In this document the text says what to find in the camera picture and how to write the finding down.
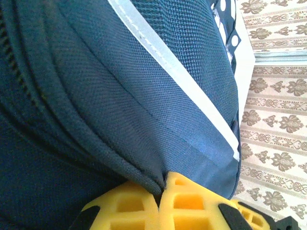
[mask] beige wallpaper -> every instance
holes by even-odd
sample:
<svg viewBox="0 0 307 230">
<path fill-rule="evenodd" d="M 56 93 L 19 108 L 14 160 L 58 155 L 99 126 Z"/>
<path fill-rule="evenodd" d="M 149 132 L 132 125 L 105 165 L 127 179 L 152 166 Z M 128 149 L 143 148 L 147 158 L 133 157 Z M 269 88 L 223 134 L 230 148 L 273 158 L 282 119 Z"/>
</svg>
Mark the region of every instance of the beige wallpaper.
<svg viewBox="0 0 307 230">
<path fill-rule="evenodd" d="M 241 123 L 235 198 L 307 229 L 307 66 L 256 66 Z"/>
<path fill-rule="evenodd" d="M 237 0 L 254 52 L 307 49 L 307 0 Z"/>
</svg>

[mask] white reflective trim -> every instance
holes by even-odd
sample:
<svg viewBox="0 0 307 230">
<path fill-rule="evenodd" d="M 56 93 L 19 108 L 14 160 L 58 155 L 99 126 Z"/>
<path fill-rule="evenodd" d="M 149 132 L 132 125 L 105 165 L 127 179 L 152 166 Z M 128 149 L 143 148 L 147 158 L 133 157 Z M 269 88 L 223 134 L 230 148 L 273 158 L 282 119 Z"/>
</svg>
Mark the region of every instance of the white reflective trim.
<svg viewBox="0 0 307 230">
<path fill-rule="evenodd" d="M 237 150 L 239 142 L 234 133 L 214 104 L 159 35 L 146 22 L 130 0 L 108 0 L 108 2 L 133 36 L 223 135 L 234 151 L 234 158 L 239 161 L 239 152 Z"/>
</svg>

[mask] damask pattern wallpaper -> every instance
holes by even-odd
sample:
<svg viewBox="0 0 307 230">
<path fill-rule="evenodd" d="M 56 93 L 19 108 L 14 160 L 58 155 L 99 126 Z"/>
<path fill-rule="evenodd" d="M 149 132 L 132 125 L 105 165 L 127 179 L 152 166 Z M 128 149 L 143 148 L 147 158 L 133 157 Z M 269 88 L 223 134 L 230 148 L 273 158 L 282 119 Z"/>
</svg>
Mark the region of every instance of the damask pattern wallpaper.
<svg viewBox="0 0 307 230">
<path fill-rule="evenodd" d="M 307 0 L 237 0 L 254 52 L 307 49 Z"/>
<path fill-rule="evenodd" d="M 307 66 L 255 66 L 236 199 L 307 229 Z"/>
</svg>

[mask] navy mesh fabric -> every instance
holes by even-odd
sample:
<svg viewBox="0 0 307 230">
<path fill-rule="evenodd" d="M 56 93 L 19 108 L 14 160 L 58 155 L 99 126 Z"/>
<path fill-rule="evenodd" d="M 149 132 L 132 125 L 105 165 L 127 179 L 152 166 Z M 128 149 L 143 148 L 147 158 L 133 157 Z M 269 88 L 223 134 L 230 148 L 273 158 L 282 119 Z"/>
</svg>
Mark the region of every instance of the navy mesh fabric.
<svg viewBox="0 0 307 230">
<path fill-rule="evenodd" d="M 161 10 L 146 19 L 238 137 L 236 83 L 211 9 L 170 3 L 139 10 Z M 0 229 L 67 229 L 125 179 L 161 194 L 167 171 L 232 196 L 239 163 L 229 144 L 107 1 L 1 7 L 30 96 L 2 53 Z"/>
</svg>

